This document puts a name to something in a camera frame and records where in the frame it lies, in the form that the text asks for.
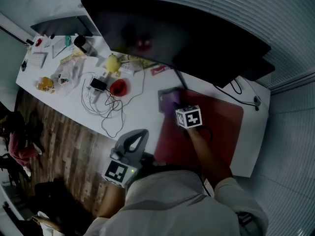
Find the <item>phone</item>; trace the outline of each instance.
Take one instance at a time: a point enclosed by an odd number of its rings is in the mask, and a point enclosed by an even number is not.
[[[98,80],[97,78],[93,78],[90,86],[102,92],[104,92],[107,88],[107,84],[104,83],[103,81]]]

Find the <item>orange item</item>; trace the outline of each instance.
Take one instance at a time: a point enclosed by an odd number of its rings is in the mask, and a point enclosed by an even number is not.
[[[47,91],[47,92],[50,92],[50,93],[54,93],[55,90],[53,89],[54,88],[54,82],[48,78],[48,77],[43,77],[41,78],[37,85],[36,85],[36,88],[38,90],[41,90],[41,91]]]
[[[227,165],[231,164],[243,119],[243,108],[222,100],[189,90],[180,90],[181,102],[199,105],[202,126],[211,129],[213,137],[210,148]],[[202,129],[200,134],[208,141],[210,132]],[[154,158],[159,162],[200,169],[189,135],[176,124],[176,117],[165,117]]]

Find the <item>red object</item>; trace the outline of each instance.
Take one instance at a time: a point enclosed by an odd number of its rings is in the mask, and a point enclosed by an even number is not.
[[[125,96],[127,94],[127,83],[122,79],[117,80],[110,86],[109,91],[114,96]]]
[[[37,46],[39,46],[40,44],[41,44],[41,42],[42,42],[43,40],[41,39],[41,38],[39,38],[37,41],[36,41],[36,44],[35,44],[35,46],[37,47]]]
[[[142,52],[151,49],[152,42],[150,36],[148,34],[139,36],[136,42],[136,47],[139,51]]]
[[[211,129],[211,150],[227,165],[231,164],[243,119],[243,108],[189,90],[180,90],[180,99],[191,106],[199,105],[202,125]],[[210,133],[201,130],[208,141]],[[154,157],[159,162],[200,169],[192,142],[176,124],[176,117],[165,117]]]
[[[155,76],[158,73],[164,72],[164,71],[166,71],[168,69],[170,69],[170,68],[168,66],[166,66],[166,65],[163,65],[163,66],[160,66],[160,67],[157,67],[157,68],[152,68],[151,69],[151,74],[152,74],[152,76]]]
[[[19,138],[16,132],[10,134],[9,154],[22,166],[30,163],[30,158],[38,156],[33,145],[19,149]]]

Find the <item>black monitor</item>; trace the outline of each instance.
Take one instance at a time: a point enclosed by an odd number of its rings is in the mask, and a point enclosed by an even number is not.
[[[31,26],[40,35],[73,36],[74,34],[92,37],[92,33],[84,24],[87,16],[58,18]]]
[[[160,0],[83,0],[112,51],[224,87],[270,46],[210,13]]]

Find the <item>shoe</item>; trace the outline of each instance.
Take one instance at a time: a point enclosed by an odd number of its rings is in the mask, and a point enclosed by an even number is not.
[[[34,148],[35,148],[37,154],[41,155],[41,154],[43,153],[43,152],[41,151],[41,149],[40,149],[35,143],[32,143],[32,144],[33,144],[33,146],[34,146]]]
[[[23,166],[23,170],[25,170],[25,172],[26,172],[26,175],[28,175],[28,177],[31,177],[31,170],[29,169],[29,167],[27,167],[27,166]]]

